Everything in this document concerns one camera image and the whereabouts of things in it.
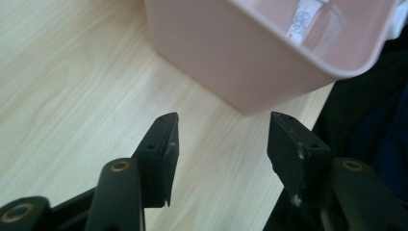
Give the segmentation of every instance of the wood grain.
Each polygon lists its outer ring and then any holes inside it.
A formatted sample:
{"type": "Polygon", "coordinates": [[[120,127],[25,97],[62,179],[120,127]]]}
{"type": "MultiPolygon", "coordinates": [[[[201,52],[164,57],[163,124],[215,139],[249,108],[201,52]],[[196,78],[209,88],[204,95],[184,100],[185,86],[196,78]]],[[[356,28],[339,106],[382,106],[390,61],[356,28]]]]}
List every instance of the wood grain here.
{"type": "MultiPolygon", "coordinates": [[[[273,109],[315,123],[330,87],[273,109]]],[[[129,157],[157,116],[178,112],[171,207],[147,230],[262,230],[282,185],[269,112],[242,115],[152,48],[141,0],[0,2],[0,205],[55,206],[129,157]]]]}

